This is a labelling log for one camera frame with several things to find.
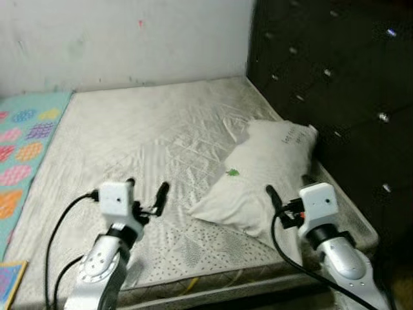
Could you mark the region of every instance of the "tufted headboard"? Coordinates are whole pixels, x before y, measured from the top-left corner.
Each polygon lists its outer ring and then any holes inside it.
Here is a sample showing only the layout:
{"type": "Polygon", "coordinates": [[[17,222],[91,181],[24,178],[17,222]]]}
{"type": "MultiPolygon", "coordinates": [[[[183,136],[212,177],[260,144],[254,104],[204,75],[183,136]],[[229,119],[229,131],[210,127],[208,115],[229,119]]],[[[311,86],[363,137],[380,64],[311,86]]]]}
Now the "tufted headboard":
{"type": "Polygon", "coordinates": [[[257,0],[247,75],[283,118],[318,129],[317,158],[382,247],[411,253],[398,246],[413,238],[413,22],[402,4],[257,0]]]}

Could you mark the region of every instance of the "polka dot blanket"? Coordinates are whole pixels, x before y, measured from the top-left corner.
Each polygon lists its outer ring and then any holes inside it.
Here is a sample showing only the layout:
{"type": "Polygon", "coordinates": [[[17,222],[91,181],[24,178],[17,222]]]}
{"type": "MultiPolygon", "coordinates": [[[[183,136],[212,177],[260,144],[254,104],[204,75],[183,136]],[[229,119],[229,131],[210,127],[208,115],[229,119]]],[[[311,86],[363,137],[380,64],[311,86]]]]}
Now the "polka dot blanket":
{"type": "Polygon", "coordinates": [[[71,93],[0,99],[0,261],[71,93]]]}

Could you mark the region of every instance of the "colorful mat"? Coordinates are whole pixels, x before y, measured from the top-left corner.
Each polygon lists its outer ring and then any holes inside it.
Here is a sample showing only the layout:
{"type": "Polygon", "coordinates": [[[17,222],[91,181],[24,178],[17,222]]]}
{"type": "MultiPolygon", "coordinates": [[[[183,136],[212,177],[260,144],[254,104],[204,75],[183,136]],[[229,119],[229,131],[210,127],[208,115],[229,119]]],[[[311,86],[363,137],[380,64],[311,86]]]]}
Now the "colorful mat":
{"type": "Polygon", "coordinates": [[[9,310],[27,262],[0,263],[0,310],[9,310]]]}
{"type": "Polygon", "coordinates": [[[0,260],[71,95],[56,92],[0,99],[0,260]]]}

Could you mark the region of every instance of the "white mattress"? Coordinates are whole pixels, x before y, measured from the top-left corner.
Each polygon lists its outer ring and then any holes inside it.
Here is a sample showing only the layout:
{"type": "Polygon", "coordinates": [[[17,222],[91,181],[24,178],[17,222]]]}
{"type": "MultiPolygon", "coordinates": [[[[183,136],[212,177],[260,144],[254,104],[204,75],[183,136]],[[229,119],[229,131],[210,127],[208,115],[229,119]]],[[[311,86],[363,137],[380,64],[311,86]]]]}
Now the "white mattress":
{"type": "MultiPolygon", "coordinates": [[[[267,270],[268,277],[285,268],[266,245],[186,215],[186,208],[207,192],[235,147],[237,133],[250,119],[279,116],[244,77],[75,94],[35,177],[6,253],[6,261],[29,261],[14,302],[16,309],[40,307],[44,302],[46,244],[63,209],[105,180],[124,181],[131,176],[137,179],[136,197],[140,198],[144,193],[140,185],[147,177],[143,150],[151,144],[165,146],[165,178],[171,182],[171,191],[164,215],[145,227],[145,237],[132,249],[120,304],[157,298],[159,292],[151,297],[149,292],[159,284],[170,284],[165,286],[169,296],[177,296],[196,289],[188,284],[194,277],[216,274],[205,278],[203,285],[200,281],[199,291],[208,289],[208,282],[212,286],[219,281],[223,286],[236,284],[239,270],[251,270],[254,276],[267,270]]],[[[322,173],[322,178],[328,179],[328,174],[322,173]]],[[[337,193],[342,227],[350,230],[360,248],[372,251],[377,234],[350,200],[341,191],[337,193]]],[[[73,209],[52,247],[52,285],[58,272],[86,253],[102,232],[105,224],[96,204],[85,201],[73,209]]],[[[75,270],[61,284],[62,299],[72,289],[75,270]]]]}

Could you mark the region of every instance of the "pillowcase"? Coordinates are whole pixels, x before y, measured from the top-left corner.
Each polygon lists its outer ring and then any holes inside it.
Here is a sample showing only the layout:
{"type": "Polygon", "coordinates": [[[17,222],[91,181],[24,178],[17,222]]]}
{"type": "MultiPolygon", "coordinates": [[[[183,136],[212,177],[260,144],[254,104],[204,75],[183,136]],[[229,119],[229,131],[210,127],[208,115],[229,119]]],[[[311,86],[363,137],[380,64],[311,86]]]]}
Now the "pillowcase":
{"type": "MultiPolygon", "coordinates": [[[[242,231],[274,248],[270,224],[275,213],[265,187],[274,186],[283,203],[297,198],[309,170],[317,130],[290,121],[250,121],[249,138],[225,160],[226,174],[188,210],[195,218],[242,231]]],[[[277,226],[277,240],[299,261],[296,229],[277,226]]]]}

